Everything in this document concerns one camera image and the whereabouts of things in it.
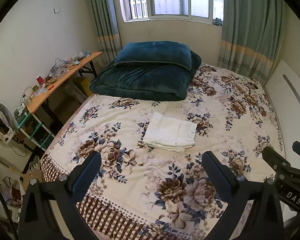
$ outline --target screw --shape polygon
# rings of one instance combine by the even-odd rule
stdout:
[[[31,185],[34,185],[34,184],[36,184],[36,183],[37,183],[37,179],[31,179],[31,180],[30,180],[30,184],[31,184]]]
[[[246,178],[245,178],[245,176],[243,176],[243,175],[238,175],[237,176],[237,180],[238,181],[244,181]]]
[[[273,179],[267,179],[267,183],[272,185],[273,184]]]
[[[66,174],[62,174],[62,175],[60,175],[59,180],[65,181],[67,178],[68,178],[68,176]]]

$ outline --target green curtain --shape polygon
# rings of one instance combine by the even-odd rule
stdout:
[[[113,0],[90,0],[97,27],[97,40],[109,64],[122,49]]]
[[[224,0],[218,66],[265,84],[278,54],[283,0]]]

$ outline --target wooden table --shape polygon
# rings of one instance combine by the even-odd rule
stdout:
[[[52,118],[54,125],[55,125],[55,130],[59,131],[62,127],[63,124],[62,122],[58,119],[58,117],[52,112],[52,110],[49,108],[48,104],[45,103],[45,100],[48,99],[48,97],[63,83],[65,82],[68,78],[70,78],[75,72],[79,72],[80,76],[82,76],[82,73],[92,73],[94,74],[95,78],[97,77],[96,70],[93,66],[92,60],[95,59],[96,57],[100,56],[102,52],[92,52],[90,56],[83,58],[78,65],[69,65],[69,71],[61,78],[59,78],[55,83],[49,85],[46,89],[47,91],[45,93],[41,93],[40,95],[35,96],[31,104],[27,106],[28,111],[31,114],[34,114],[34,112],[41,106],[47,114]],[[84,65],[90,62],[91,70]]]
[[[83,58],[80,63],[78,65],[71,65],[68,68],[70,69],[63,77],[59,78],[55,83],[49,85],[47,87],[47,92],[45,93],[41,93],[38,96],[35,96],[32,99],[32,102],[30,105],[27,106],[28,111],[33,114],[38,108],[39,106],[42,105],[42,103],[44,103],[44,101],[64,82],[66,81],[69,77],[71,77],[75,72],[77,72],[78,70],[80,70],[85,64],[87,64],[88,62],[92,63],[91,61],[98,57],[99,55],[101,55],[102,52],[92,52],[90,56]]]

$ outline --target orange tabletop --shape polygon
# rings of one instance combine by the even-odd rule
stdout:
[[[101,55],[102,52],[92,52],[90,56],[83,58],[78,65],[70,65],[68,68],[70,69],[63,77],[59,78],[55,83],[49,85],[46,89],[47,92],[41,93],[38,96],[35,96],[32,99],[30,105],[27,106],[28,111],[33,114],[39,106],[51,95],[54,90],[56,90],[64,81],[66,81],[69,77],[71,77],[75,72],[77,72],[80,68],[86,65],[88,62],[92,61],[94,58]]]

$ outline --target bed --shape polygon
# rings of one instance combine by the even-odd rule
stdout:
[[[195,146],[184,153],[146,146],[142,138],[154,111],[196,123]],[[264,181],[273,177],[262,160],[266,146],[283,154],[261,85],[202,63],[183,101],[93,95],[58,133],[41,165],[45,180],[53,181],[92,150],[101,153],[101,169],[77,208],[102,236],[203,239],[226,203],[200,165],[202,153],[210,150],[234,174]]]

